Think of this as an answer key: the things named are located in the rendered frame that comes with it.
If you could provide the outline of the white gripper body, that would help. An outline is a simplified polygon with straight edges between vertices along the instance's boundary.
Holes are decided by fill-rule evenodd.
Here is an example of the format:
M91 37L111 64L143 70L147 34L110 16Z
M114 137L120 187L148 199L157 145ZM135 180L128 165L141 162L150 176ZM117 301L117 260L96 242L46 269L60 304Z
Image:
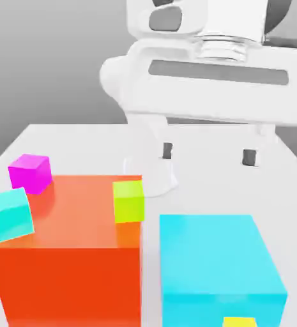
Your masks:
M100 69L127 114L297 126L297 49L260 46L244 62L197 57L186 40L142 39Z

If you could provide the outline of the small magenta cube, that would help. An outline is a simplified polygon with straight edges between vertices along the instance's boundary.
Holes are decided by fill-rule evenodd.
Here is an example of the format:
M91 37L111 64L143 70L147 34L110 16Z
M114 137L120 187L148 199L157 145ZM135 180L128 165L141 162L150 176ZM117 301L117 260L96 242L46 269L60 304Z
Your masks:
M8 166L13 189L24 188L27 194L41 194L51 183L48 156L23 154Z

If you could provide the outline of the small yellow cube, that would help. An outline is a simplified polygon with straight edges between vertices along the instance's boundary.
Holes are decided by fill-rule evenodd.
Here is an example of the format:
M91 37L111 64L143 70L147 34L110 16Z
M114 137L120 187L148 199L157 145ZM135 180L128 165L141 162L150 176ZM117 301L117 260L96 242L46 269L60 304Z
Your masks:
M253 317L224 317L222 327L257 327Z

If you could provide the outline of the small lime green cube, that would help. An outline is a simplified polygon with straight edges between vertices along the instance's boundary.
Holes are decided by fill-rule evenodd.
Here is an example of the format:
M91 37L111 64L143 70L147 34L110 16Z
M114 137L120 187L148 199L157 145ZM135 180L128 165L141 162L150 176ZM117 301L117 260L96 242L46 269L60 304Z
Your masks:
M141 179L113 182L112 191L115 223L144 221L145 198Z

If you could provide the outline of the small cyan cube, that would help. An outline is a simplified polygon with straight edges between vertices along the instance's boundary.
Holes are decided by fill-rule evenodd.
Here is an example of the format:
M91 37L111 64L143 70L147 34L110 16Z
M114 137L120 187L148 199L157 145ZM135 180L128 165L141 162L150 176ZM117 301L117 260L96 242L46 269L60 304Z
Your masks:
M34 233L33 218L24 188L0 193L0 243Z

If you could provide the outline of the large cyan box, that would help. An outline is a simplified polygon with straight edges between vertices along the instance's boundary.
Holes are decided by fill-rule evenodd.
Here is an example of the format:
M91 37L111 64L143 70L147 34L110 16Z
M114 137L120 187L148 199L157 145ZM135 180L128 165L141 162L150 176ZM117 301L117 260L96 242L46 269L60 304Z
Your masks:
M250 215L160 215L163 327L280 327L287 291Z

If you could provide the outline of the large orange box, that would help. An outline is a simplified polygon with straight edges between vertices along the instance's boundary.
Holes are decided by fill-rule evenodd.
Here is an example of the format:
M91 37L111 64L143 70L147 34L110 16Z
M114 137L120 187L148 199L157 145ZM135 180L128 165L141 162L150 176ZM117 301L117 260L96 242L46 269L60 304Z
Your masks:
M28 197L34 233L0 243L8 327L141 327L140 223L116 224L120 176L55 176Z

